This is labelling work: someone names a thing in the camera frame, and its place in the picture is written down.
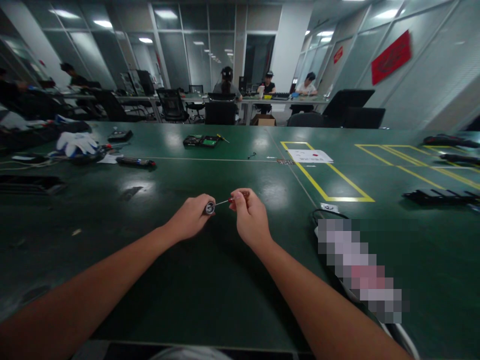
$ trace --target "yellow tape marking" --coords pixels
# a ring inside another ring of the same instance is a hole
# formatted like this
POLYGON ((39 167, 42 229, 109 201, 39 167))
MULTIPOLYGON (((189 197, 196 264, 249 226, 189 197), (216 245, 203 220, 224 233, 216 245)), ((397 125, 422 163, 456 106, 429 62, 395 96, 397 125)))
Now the yellow tape marking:
POLYGON ((447 175, 449 177, 451 177, 452 179, 455 179, 461 183, 464 183, 464 184, 467 184, 469 186, 471 186, 472 188, 475 188, 477 190, 480 190, 480 184, 477 184, 476 182, 474 181, 471 181, 471 180, 468 180, 467 178, 464 178, 460 175, 457 175, 453 172, 450 172, 448 170, 445 170, 443 168, 438 168, 438 167, 431 167, 431 169, 435 170, 435 171, 438 171, 439 173, 442 173, 444 175, 447 175))
POLYGON ((388 152, 394 154, 394 155, 397 155, 399 158, 402 158, 416 166, 425 166, 427 167, 428 165, 424 162, 421 162, 419 160, 417 160, 416 158, 414 157, 411 157, 411 156, 408 156, 407 154, 403 153, 403 152, 400 152, 398 150, 395 150, 395 149, 392 149, 391 147, 395 147, 395 145, 382 145, 381 146, 383 149, 387 150, 388 152))
MULTIPOLYGON (((463 149, 459 149, 459 148, 457 148, 457 147, 453 147, 453 146, 433 146, 433 145, 424 145, 423 147, 424 147, 424 148, 427 148, 427 149, 430 149, 430 150, 432 150, 432 151, 434 151, 434 152, 436 152, 436 153, 440 153, 440 154, 445 154, 445 152, 444 152, 444 151, 441 151, 441 150, 438 150, 437 148, 439 148, 439 149, 446 149, 446 148, 450 148, 450 149, 455 149, 455 150, 458 150, 458 151, 460 151, 460 152, 462 152, 462 153, 467 153, 467 154, 469 154, 469 152, 468 152, 468 151, 465 151, 465 150, 463 150, 463 149)), ((467 169, 472 169, 474 172, 476 172, 476 173, 479 173, 479 174, 480 174, 480 170, 477 170, 477 169, 476 169, 476 168, 480 168, 480 166, 479 166, 479 165, 472 164, 472 165, 475 167, 475 168, 474 168, 474 167, 471 167, 471 166, 462 166, 462 165, 458 165, 458 164, 456 164, 456 163, 454 163, 454 162, 450 162, 450 161, 447 161, 447 163, 448 163, 448 164, 450 164, 450 165, 452 165, 452 166, 454 166, 454 167, 457 167, 457 168, 467 168, 467 169)))
POLYGON ((402 169, 404 172, 409 173, 410 175, 413 175, 414 177, 419 178, 420 180, 423 180, 424 182, 426 182, 426 183, 428 183, 428 184, 430 184, 430 185, 432 185, 432 186, 434 186, 434 187, 436 187, 436 188, 438 188, 438 189, 445 190, 444 187, 442 187, 442 186, 440 186, 440 185, 437 185, 436 183, 434 183, 434 182, 432 182, 432 181, 430 181, 430 180, 427 180, 427 179, 424 178, 423 176, 420 176, 420 175, 414 173, 413 171, 410 171, 410 170, 404 168, 403 166, 398 166, 398 165, 397 165, 397 168, 402 169))
POLYGON ((367 154, 370 154, 372 155, 374 158, 377 158, 378 160, 380 160, 381 162, 384 162, 385 164, 387 165, 390 165, 390 166, 394 166, 391 162, 388 162, 387 160, 381 158, 380 156, 374 154, 373 152, 371 151, 368 151, 367 149, 364 149, 363 147, 380 147, 380 145, 355 145, 356 147, 358 147, 359 149, 362 149, 364 152, 366 152, 367 154))
MULTIPOLYGON (((304 144, 308 146, 311 150, 315 150, 308 142, 302 142, 302 141, 280 141, 282 146, 285 148, 285 150, 289 150, 287 144, 304 144)), ((370 196, 368 196, 362 189, 360 189, 357 185, 355 185, 348 177, 346 177, 344 174, 342 174, 335 166, 333 166, 330 163, 327 163, 327 165, 335 171, 340 177, 345 180, 352 188, 354 188, 356 191, 358 191, 363 197, 336 197, 336 196, 328 196, 327 193, 317 184, 317 182, 314 180, 314 178, 309 174, 307 170, 298 162, 295 163, 298 168, 301 170, 301 172, 306 176, 308 180, 310 180, 311 184, 315 187, 315 189, 320 193, 320 195, 325 199, 325 201, 332 201, 332 202, 359 202, 359 203, 374 203, 375 200, 373 200, 370 196)))

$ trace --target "white paper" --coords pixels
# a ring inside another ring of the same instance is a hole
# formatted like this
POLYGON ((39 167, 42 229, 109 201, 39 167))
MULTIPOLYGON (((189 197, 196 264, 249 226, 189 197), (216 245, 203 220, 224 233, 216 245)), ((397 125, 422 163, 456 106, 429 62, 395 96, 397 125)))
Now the white paper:
POLYGON ((97 161, 97 164, 117 164, 117 158, 123 158, 123 157, 124 157, 123 155, 107 154, 102 160, 97 161))
POLYGON ((328 211, 340 214, 339 207, 337 205, 325 204, 321 202, 320 207, 322 208, 322 210, 328 210, 328 211))
POLYGON ((333 163, 334 161, 321 150, 288 150, 296 163, 333 163))

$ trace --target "hand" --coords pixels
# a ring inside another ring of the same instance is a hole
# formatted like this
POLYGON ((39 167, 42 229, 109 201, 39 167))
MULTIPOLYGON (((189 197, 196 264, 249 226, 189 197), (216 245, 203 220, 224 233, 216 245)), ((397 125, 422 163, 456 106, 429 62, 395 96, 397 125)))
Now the hand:
POLYGON ((272 241, 267 210, 257 194, 252 189, 239 188, 231 195, 235 202, 230 209, 237 212, 236 228, 243 241, 251 248, 272 241), (250 193, 247 200, 241 192, 250 193))
POLYGON ((207 220, 215 214, 204 214, 208 202, 215 203, 215 199, 207 194, 189 197, 163 226, 167 236, 175 243, 194 237, 204 227, 207 220))

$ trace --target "yellow rectangle outline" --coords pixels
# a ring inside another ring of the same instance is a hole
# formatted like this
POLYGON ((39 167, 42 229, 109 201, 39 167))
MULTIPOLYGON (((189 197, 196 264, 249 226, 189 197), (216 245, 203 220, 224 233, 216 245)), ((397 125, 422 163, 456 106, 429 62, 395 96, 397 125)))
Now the yellow rectangle outline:
MULTIPOLYGON (((423 150, 421 150, 421 149, 419 149, 419 148, 416 148, 416 147, 414 147, 414 146, 411 146, 411 145, 356 144, 355 146, 357 146, 358 148, 362 149, 363 151, 369 153, 370 155, 373 155, 375 158, 383 161, 383 162, 386 163, 386 164, 390 164, 390 163, 389 163, 388 161, 382 159, 380 156, 375 155, 375 154, 371 153, 370 151, 365 150, 365 149, 362 148, 362 147, 377 147, 377 148, 381 148, 381 149, 384 149, 384 150, 387 150, 388 147, 394 147, 394 148, 411 148, 411 149, 415 149, 415 150, 419 151, 420 153, 428 154, 428 155, 430 155, 430 156, 432 155, 432 154, 429 154, 429 153, 427 153, 427 152, 425 152, 425 151, 423 151, 423 150)), ((429 146, 429 145, 424 146, 424 147, 426 147, 426 148, 428 148, 428 149, 434 148, 434 147, 435 147, 435 148, 451 148, 451 146, 429 146)), ((390 150, 393 151, 393 152, 392 152, 393 154, 395 154, 395 152, 397 152, 397 153, 405 156, 405 157, 403 157, 403 156, 397 155, 399 158, 402 158, 402 159, 404 159, 404 160, 407 160, 407 161, 409 161, 410 163, 415 164, 414 161, 416 161, 416 162, 422 164, 422 165, 420 165, 420 166, 429 167, 430 169, 433 169, 433 170, 435 170, 435 171, 437 171, 437 172, 439 172, 439 173, 441 173, 441 174, 444 174, 444 175, 446 175, 446 176, 448 176, 448 177, 450 177, 450 178, 452 178, 452 179, 454 179, 454 180, 457 180, 457 181, 459 181, 459 182, 461 182, 461 183, 463 183, 463 184, 466 184, 466 185, 468 185, 468 186, 471 186, 471 187, 474 188, 474 189, 480 190, 480 184, 478 184, 478 183, 476 183, 476 182, 474 182, 474 181, 472 181, 472 180, 469 180, 469 179, 467 179, 467 178, 465 178, 465 177, 463 177, 463 176, 457 175, 457 174, 455 174, 455 173, 453 173, 453 172, 451 172, 451 171, 448 171, 448 170, 446 170, 446 169, 443 169, 443 168, 436 168, 436 167, 428 166, 427 164, 425 164, 425 163, 423 163, 423 162, 421 162, 421 161, 419 161, 419 160, 416 160, 415 158, 410 157, 410 156, 408 156, 408 155, 406 155, 406 154, 404 154, 404 153, 402 153, 402 152, 400 152, 400 151, 398 151, 398 150, 394 150, 394 149, 390 149, 390 150)), ((424 182, 426 182, 426 183, 428 183, 428 184, 430 184, 430 185, 433 185, 433 186, 435 186, 435 187, 437 187, 437 188, 439 188, 439 189, 444 189, 442 186, 437 185, 436 183, 434 183, 434 182, 432 182, 432 181, 430 181, 430 180, 427 180, 426 178, 424 178, 424 177, 422 177, 422 176, 414 173, 414 172, 411 171, 411 170, 407 170, 406 168, 404 168, 404 167, 402 167, 402 166, 398 166, 398 165, 397 165, 396 167, 399 168, 399 169, 401 169, 401 170, 403 170, 403 171, 405 171, 405 172, 407 172, 407 173, 409 173, 409 174, 411 174, 411 175, 413 175, 413 176, 415 176, 415 177, 417 177, 417 178, 419 178, 419 179, 421 179, 421 180, 423 180, 424 182)))
MULTIPOLYGON (((316 150, 314 149, 308 142, 303 142, 303 141, 280 141, 280 144, 285 148, 285 150, 298 150, 298 149, 289 149, 286 144, 305 144, 307 145, 311 150, 316 150)), ((346 177, 344 174, 342 174, 335 166, 333 166, 330 163, 327 163, 327 165, 335 171, 343 180, 345 180, 351 187, 353 187, 356 191, 358 191, 363 197, 336 197, 336 196, 328 196, 327 193, 317 184, 317 182, 314 180, 314 178, 309 174, 307 170, 298 162, 295 163, 298 168, 301 170, 301 172, 306 176, 308 180, 310 180, 311 184, 315 189, 320 193, 320 195, 325 199, 325 201, 331 201, 331 202, 359 202, 359 203, 374 203, 375 200, 373 200, 370 196, 368 196, 362 189, 360 189, 357 185, 355 185, 348 177, 346 177)))

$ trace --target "keyboard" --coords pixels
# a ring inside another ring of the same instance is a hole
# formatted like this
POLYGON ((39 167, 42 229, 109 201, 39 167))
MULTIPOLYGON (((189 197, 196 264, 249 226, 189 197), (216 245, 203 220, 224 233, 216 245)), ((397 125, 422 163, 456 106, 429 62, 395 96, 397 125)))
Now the keyboard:
POLYGON ((272 100, 288 100, 290 94, 288 92, 276 92, 271 95, 272 100))

